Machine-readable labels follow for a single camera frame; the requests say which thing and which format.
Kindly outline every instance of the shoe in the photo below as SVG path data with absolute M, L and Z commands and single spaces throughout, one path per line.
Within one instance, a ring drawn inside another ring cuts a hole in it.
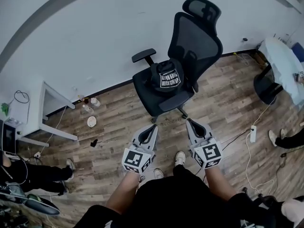
M 268 136 L 269 136 L 271 143 L 276 147 L 277 145 L 275 143 L 276 143 L 277 136 L 275 135 L 275 133 L 272 130 L 269 130 Z
M 186 155 L 183 151 L 179 151 L 175 156 L 175 166 L 184 165 L 186 161 Z
M 287 135 L 287 130 L 282 128 L 281 132 L 280 132 L 280 138 L 284 139 L 286 137 L 286 135 Z
M 74 163 L 73 163 L 73 161 L 71 159 L 67 159 L 66 162 L 67 162 L 66 166 L 68 166 L 72 170 L 72 172 L 73 172 L 72 176 L 69 179 L 66 180 L 66 182 L 69 182 L 69 181 L 71 181 L 74 178 L 75 165 L 74 165 Z
M 161 171 L 161 169 L 156 168 L 154 170 L 154 178 L 155 179 L 162 179 L 163 178 L 163 172 Z

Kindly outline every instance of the white table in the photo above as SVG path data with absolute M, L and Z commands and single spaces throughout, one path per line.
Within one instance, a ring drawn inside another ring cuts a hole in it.
M 68 107 L 75 109 L 75 105 L 72 104 L 68 99 L 66 99 L 53 88 L 48 86 L 43 80 L 37 80 L 36 83 L 33 83 L 33 86 L 30 91 L 27 92 L 30 99 L 28 110 L 28 123 L 17 128 L 17 131 L 21 132 L 21 135 L 17 135 L 17 139 L 23 142 L 48 147 L 48 143 L 32 140 L 25 137 L 26 135 L 33 133 L 37 130 L 44 130 L 46 132 L 53 133 L 64 138 L 78 140 L 77 136 L 47 126 L 42 122 L 43 119 L 48 120 L 48 118 L 43 115 L 43 105 L 46 91 L 57 100 L 63 102 Z
M 260 99 L 270 104 L 284 89 L 295 105 L 301 105 L 304 102 L 304 86 L 295 82 L 294 74 L 303 71 L 303 66 L 293 51 L 275 38 L 266 38 L 259 51 L 264 54 L 270 64 L 254 80 L 255 90 Z M 274 83 L 265 77 L 270 69 L 274 72 Z

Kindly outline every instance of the paper plate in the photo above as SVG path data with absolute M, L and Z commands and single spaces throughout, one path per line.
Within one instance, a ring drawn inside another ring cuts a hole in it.
M 97 123 L 97 120 L 96 120 L 96 117 L 94 117 L 94 116 L 90 116 L 87 120 L 87 125 L 89 127 L 94 127 L 96 125 L 96 123 Z

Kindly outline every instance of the wooden floor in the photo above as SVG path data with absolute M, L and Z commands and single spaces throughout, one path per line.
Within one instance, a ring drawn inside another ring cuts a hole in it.
M 216 138 L 225 147 L 237 135 L 252 125 L 267 107 L 262 103 L 253 89 L 253 79 L 261 72 L 260 67 L 249 60 L 249 66 L 238 61 L 235 56 L 223 57 L 199 80 L 199 92 L 190 99 L 184 109 L 193 119 L 200 119 L 209 124 Z M 55 227 L 73 227 L 87 209 L 94 204 L 104 205 L 122 177 L 121 166 L 123 151 L 129 146 L 133 133 L 150 124 L 150 116 L 138 98 L 133 84 L 123 86 L 97 97 L 102 105 L 95 109 L 97 125 L 90 129 L 86 121 L 90 114 L 85 112 L 81 104 L 75 110 L 67 109 L 58 129 L 78 135 L 78 141 L 53 136 L 50 147 L 45 148 L 41 160 L 45 165 L 64 167 L 66 159 L 71 158 L 76 165 L 75 177 L 67 184 L 70 194 L 53 197 L 52 201 L 61 210 L 59 217 L 51 217 Z M 62 112 L 50 117 L 46 124 L 56 126 Z M 282 92 L 257 123 L 257 142 L 249 144 L 252 154 L 248 167 L 248 175 L 252 186 L 274 180 L 272 194 L 277 186 L 276 170 L 280 162 L 280 154 L 285 150 L 272 146 L 267 132 L 272 129 L 279 133 L 286 128 L 289 134 L 299 130 L 304 111 L 298 111 L 289 95 Z M 174 156 L 177 151 L 186 152 L 185 166 L 196 173 L 198 164 L 187 151 L 187 133 L 185 120 L 178 110 L 164 114 L 157 121 L 159 139 L 157 141 L 156 158 L 145 172 L 146 180 L 153 177 L 153 169 L 161 168 L 165 175 L 172 175 Z M 33 139 L 47 141 L 49 133 L 39 132 L 31 136 Z M 245 176 L 245 168 L 249 159 L 245 145 L 246 134 L 242 135 L 224 150 L 225 159 L 221 169 L 230 183 L 241 191 L 248 187 L 250 197 L 257 194 L 249 187 Z M 95 148 L 90 142 L 98 139 Z M 40 147 L 23 146 L 24 157 L 33 156 Z M 279 171 L 279 184 L 275 196 L 279 200 L 304 194 L 304 149 L 288 154 L 286 166 Z M 204 171 L 198 174 L 204 177 Z M 271 183 L 264 187 L 264 194 L 269 192 Z M 36 194 L 48 195 L 48 192 L 36 190 Z M 50 226 L 45 216 L 23 209 L 34 222 L 42 220 Z

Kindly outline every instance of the baseboard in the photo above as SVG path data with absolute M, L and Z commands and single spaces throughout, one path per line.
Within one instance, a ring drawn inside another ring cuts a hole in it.
M 255 51 L 256 51 L 255 49 L 251 49 L 251 50 L 239 51 L 238 53 L 253 53 L 253 52 L 255 52 Z M 229 57 L 229 56 L 232 56 L 233 53 L 234 53 L 234 52 L 225 53 L 225 54 L 222 54 L 221 57 Z M 120 88 L 120 87 L 122 87 L 122 86 L 131 84 L 131 83 L 133 83 L 133 80 L 132 80 L 132 79 L 129 79 L 129 80 L 124 81 L 124 82 L 122 82 L 122 83 L 119 83 L 119 84 L 117 84 L 117 85 L 111 86 L 111 87 L 106 88 L 106 89 L 103 89 L 103 90 L 101 90 L 101 91 L 98 91 L 98 92 L 96 92 L 96 93 L 94 93 L 94 94 L 88 95 L 87 97 L 88 97 L 88 98 L 93 98 L 93 97 L 96 97 L 96 96 L 101 95 L 101 94 L 103 94 L 103 93 L 109 92 L 109 91 L 111 91 L 111 90 Z M 78 103 L 80 103 L 80 102 L 81 102 L 81 101 L 75 101 L 75 102 L 73 102 L 73 104 L 76 105 L 76 104 L 78 104 Z M 58 112 L 63 111 L 64 108 L 65 108 L 65 106 L 59 108 L 58 110 L 56 110 L 56 111 L 54 111 L 54 112 L 51 112 L 50 114 L 47 114 L 46 116 L 47 116 L 47 117 L 50 117 L 51 115 L 54 115 L 54 114 L 56 114 L 56 113 L 58 113 Z

